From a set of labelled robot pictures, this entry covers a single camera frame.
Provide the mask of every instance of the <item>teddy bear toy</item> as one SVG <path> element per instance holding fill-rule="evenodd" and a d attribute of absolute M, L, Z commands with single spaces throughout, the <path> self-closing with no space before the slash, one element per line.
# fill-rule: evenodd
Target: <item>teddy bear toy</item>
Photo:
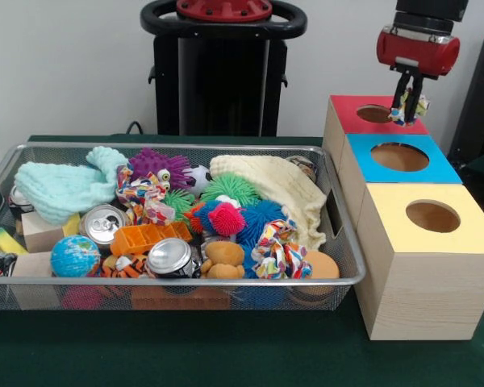
<path fill-rule="evenodd" d="M 217 241 L 206 246 L 207 260 L 201 266 L 202 278 L 244 278 L 244 249 L 236 243 Z"/>

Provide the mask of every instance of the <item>wire mesh basket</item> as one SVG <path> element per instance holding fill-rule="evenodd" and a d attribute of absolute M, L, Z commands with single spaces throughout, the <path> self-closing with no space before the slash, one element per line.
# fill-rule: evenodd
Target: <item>wire mesh basket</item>
<path fill-rule="evenodd" d="M 349 220 L 332 160 L 321 148 L 303 146 L 222 146 L 193 144 L 28 143 L 11 149 L 0 164 L 0 227 L 11 233 L 15 219 L 4 198 L 23 163 L 84 164 L 97 145 L 126 157 L 142 148 L 191 164 L 209 165 L 224 154 L 304 156 L 317 166 L 317 186 L 328 196 L 319 230 L 327 242 L 320 251 L 340 268 L 336 280 L 205 280 L 62 277 L 0 277 L 0 310 L 334 310 L 351 285 L 365 275 L 361 249 Z M 23 243 L 23 238 L 14 234 Z"/>

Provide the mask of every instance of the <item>wooden box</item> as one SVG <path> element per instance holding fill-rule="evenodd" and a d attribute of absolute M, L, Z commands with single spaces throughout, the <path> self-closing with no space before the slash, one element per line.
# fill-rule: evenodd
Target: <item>wooden box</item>
<path fill-rule="evenodd" d="M 323 148 L 330 153 L 337 172 L 344 140 L 348 134 L 428 134 L 420 120 L 410 127 L 400 127 L 392 123 L 387 118 L 392 102 L 391 96 L 330 96 Z"/>
<path fill-rule="evenodd" d="M 429 135 L 347 135 L 339 180 L 357 227 L 365 183 L 461 184 Z"/>
<path fill-rule="evenodd" d="M 484 311 L 484 214 L 463 185 L 368 184 L 357 233 L 372 340 L 472 338 Z"/>
<path fill-rule="evenodd" d="M 18 256 L 13 277 L 51 277 L 50 252 Z M 52 285 L 11 285 L 21 310 L 54 309 L 60 306 Z"/>
<path fill-rule="evenodd" d="M 199 286 L 189 293 L 171 293 L 163 286 L 134 286 L 133 310 L 229 310 L 229 294 L 220 289 Z"/>
<path fill-rule="evenodd" d="M 75 214 L 64 226 L 54 226 L 42 219 L 37 212 L 22 214 L 23 237 L 29 252 L 50 252 L 65 236 L 79 232 L 79 214 Z"/>

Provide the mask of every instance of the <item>tan wooden cube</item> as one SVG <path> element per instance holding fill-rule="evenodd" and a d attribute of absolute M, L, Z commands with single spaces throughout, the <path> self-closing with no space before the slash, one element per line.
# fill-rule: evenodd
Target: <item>tan wooden cube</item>
<path fill-rule="evenodd" d="M 484 213 L 462 185 L 368 184 L 356 285 L 372 340 L 471 339 L 484 311 Z"/>
<path fill-rule="evenodd" d="M 13 277 L 46 278 L 52 276 L 50 252 L 18 256 Z M 54 309 L 60 306 L 57 292 L 52 285 L 11 285 L 21 310 Z"/>
<path fill-rule="evenodd" d="M 75 214 L 65 225 L 54 226 L 35 211 L 22 214 L 23 238 L 27 250 L 31 253 L 51 251 L 65 236 L 78 234 L 79 221 L 79 214 Z"/>

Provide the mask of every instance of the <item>green table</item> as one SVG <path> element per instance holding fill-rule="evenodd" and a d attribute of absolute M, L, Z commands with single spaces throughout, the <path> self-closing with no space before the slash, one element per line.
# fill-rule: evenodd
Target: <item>green table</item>
<path fill-rule="evenodd" d="M 35 141 L 314 144 L 141 135 Z M 370 342 L 350 291 L 335 312 L 0 312 L 0 386 L 484 385 L 469 342 Z"/>

